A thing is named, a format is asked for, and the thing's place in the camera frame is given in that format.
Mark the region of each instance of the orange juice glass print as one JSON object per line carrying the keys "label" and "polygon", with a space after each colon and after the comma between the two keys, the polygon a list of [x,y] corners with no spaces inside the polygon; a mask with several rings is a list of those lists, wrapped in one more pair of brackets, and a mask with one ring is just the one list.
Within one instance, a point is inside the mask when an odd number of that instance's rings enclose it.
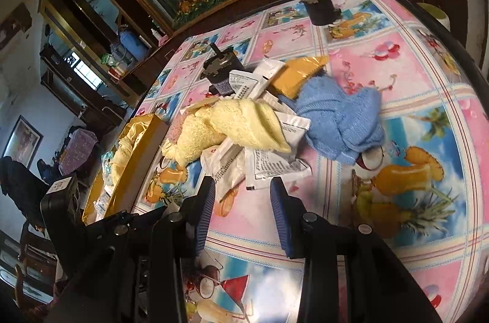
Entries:
{"label": "orange juice glass print", "polygon": [[[370,179],[370,184],[384,196],[392,197],[409,191],[421,190],[432,192],[441,199],[451,201],[447,195],[433,187],[433,181],[443,180],[444,171],[432,155],[422,148],[410,146],[406,149],[404,159],[410,165],[388,164]],[[359,177],[356,177],[354,181],[357,189],[359,186],[365,187],[368,182]]]}

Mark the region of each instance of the palm tree print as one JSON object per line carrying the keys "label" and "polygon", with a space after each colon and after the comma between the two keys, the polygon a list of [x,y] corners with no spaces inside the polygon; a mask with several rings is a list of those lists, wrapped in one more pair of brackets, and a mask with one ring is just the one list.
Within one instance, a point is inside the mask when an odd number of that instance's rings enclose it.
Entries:
{"label": "palm tree print", "polygon": [[412,116],[409,118],[431,123],[429,131],[421,137],[421,141],[429,141],[433,137],[443,138],[445,136],[445,128],[450,128],[450,120],[444,109],[438,107],[429,111],[426,116]]}

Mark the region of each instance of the plastic bag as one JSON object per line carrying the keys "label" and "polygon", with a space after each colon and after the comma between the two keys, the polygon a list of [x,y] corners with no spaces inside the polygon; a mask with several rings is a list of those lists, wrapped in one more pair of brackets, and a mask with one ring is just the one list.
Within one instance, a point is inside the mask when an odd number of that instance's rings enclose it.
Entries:
{"label": "plastic bag", "polygon": [[114,153],[109,151],[104,153],[100,158],[102,159],[102,179],[104,180],[105,185],[112,186],[114,185],[111,177],[111,159],[114,157]]}

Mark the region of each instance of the wall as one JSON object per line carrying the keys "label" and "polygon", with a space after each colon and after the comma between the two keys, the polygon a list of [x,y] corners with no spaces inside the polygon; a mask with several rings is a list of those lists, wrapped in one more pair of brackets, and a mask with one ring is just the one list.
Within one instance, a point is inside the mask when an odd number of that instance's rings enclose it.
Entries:
{"label": "wall", "polygon": [[479,65],[482,54],[482,44],[484,40],[485,16],[484,0],[467,0],[469,11],[469,21],[467,24],[467,42],[466,50],[470,56]]}
{"label": "wall", "polygon": [[[5,148],[19,115],[43,136],[30,167],[30,171],[39,177],[36,161],[43,159],[45,162],[51,162],[67,129],[73,124],[82,125],[82,122],[46,87],[36,84],[29,94],[17,100],[9,110],[6,123],[0,131],[0,151]],[[14,202],[8,196],[0,194],[0,230],[19,241],[24,222],[25,218],[17,210]]]}
{"label": "wall", "polygon": [[[488,7],[488,10],[487,10],[487,16],[489,18],[489,0],[487,0],[487,7]],[[487,79],[487,74],[489,73],[489,29],[487,30],[487,43],[486,43],[486,52],[484,54],[484,61],[482,63],[482,74],[484,75],[484,77]]]}
{"label": "wall", "polygon": [[0,22],[24,2],[32,17],[32,27],[24,34],[18,32],[8,45],[0,51],[0,71],[11,92],[9,101],[0,110],[0,126],[8,106],[22,98],[31,86],[41,78],[39,51],[44,29],[44,21],[38,13],[39,0],[0,0]]}

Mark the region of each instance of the blue knitted cloth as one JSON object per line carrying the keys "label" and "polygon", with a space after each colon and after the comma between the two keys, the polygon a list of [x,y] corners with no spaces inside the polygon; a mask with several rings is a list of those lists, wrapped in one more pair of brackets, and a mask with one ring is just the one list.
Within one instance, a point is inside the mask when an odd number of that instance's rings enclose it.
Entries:
{"label": "blue knitted cloth", "polygon": [[304,84],[296,101],[279,97],[297,115],[311,119],[307,142],[326,158],[353,165],[360,152],[383,144],[381,94],[376,89],[364,87],[349,96],[334,79],[316,76]]}

